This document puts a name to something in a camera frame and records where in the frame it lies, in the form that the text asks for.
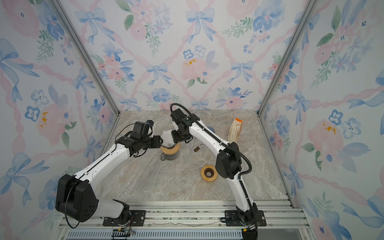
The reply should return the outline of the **blue glass dripper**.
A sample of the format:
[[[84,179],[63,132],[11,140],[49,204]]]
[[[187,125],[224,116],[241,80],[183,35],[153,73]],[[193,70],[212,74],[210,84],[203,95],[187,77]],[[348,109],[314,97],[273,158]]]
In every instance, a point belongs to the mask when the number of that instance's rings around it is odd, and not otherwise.
[[[215,129],[213,128],[213,127],[209,127],[209,126],[207,126],[207,128],[212,132],[212,133],[216,133],[216,131],[215,131]]]

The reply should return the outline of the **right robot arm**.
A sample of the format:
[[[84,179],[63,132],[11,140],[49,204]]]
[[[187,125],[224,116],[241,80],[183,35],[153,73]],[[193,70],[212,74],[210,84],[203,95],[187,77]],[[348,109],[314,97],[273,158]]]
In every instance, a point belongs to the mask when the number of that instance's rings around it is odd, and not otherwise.
[[[171,104],[171,118],[175,129],[171,131],[175,143],[200,140],[216,156],[216,171],[227,180],[235,196],[236,208],[246,226],[258,226],[257,205],[250,197],[243,176],[252,171],[248,158],[235,143],[229,143],[211,131],[195,114],[181,104]]]

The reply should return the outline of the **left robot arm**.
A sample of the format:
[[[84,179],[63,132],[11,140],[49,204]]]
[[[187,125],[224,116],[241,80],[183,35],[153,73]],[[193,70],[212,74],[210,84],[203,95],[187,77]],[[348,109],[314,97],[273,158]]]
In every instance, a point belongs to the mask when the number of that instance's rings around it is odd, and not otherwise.
[[[62,176],[58,181],[56,210],[80,223],[91,218],[108,218],[117,225],[128,225],[132,219],[130,206],[118,200],[98,199],[95,189],[123,161],[161,147],[163,141],[160,136],[153,136],[153,125],[152,120],[134,123],[133,130],[119,136],[112,147],[88,167],[72,176]]]

